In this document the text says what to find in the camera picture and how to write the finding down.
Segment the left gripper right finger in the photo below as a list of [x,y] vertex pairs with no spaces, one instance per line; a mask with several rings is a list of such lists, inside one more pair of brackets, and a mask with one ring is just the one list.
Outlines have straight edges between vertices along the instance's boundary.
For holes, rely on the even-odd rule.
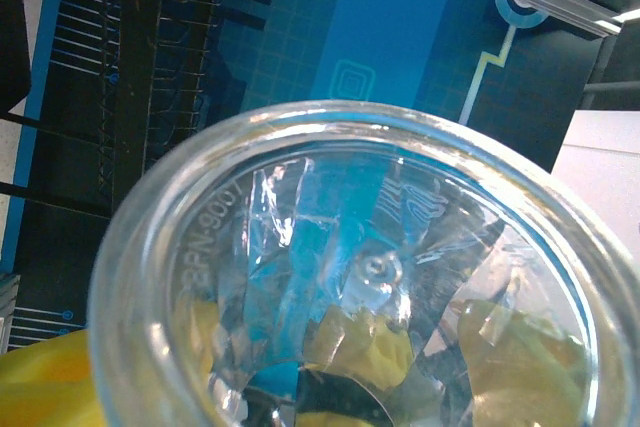
[[546,319],[487,300],[458,302],[474,426],[579,426],[587,352]]

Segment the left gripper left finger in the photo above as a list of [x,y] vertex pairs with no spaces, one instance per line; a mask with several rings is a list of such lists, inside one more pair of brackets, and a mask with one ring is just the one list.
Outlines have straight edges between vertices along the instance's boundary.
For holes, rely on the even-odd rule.
[[3,426],[105,426],[85,330],[1,356]]

